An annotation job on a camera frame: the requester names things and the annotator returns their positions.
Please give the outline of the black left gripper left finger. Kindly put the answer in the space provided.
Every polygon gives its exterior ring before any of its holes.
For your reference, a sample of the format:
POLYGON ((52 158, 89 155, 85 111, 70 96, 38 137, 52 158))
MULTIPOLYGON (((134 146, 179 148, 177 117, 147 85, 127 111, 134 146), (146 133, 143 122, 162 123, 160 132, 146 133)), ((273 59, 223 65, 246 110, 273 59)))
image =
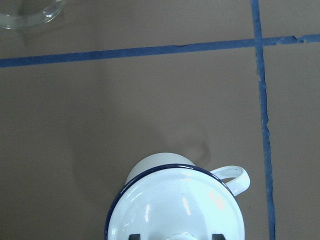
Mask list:
POLYGON ((130 234, 128 240, 140 240, 141 235, 139 233, 130 234))

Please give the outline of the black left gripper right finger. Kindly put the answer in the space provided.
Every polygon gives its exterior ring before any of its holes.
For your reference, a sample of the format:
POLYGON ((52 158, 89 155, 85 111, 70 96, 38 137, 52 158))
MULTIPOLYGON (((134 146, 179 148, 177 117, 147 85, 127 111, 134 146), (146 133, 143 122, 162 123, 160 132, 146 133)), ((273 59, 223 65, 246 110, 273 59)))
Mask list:
POLYGON ((212 240, 225 240, 225 236, 222 233, 213 233, 211 235, 212 240))

